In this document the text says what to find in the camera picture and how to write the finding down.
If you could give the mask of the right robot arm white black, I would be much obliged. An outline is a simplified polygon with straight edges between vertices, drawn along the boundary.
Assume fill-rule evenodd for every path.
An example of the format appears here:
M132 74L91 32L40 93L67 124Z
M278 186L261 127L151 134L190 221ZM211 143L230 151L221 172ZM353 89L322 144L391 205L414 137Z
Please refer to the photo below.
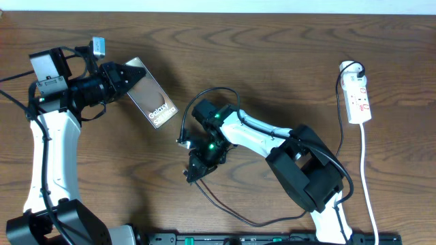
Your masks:
M319 242L351 242L352 229L342 204L353 193L344 195L343 183L352 179L310 127L272 126L251 117L239 105L219 109L206 99L191 114L206 131L206 139L190 137L181 129L178 143L190 150L189 183L224 164L231 146L243 146L265 158L288 196L311 215Z

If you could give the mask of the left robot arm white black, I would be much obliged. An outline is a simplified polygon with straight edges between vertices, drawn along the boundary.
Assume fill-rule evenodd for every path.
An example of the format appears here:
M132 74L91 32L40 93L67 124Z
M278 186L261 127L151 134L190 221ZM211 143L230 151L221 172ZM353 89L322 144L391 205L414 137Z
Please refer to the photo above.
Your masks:
M97 64L103 48L78 47L85 62L73 78L58 47L30 55L37 76L29 87L28 104L19 104L30 122L34 149L33 173L23 213L6 223L11 244L146 244L132 224L107 226L81 201L77 147L85 107L105 106L125 95L146 76L141 66Z

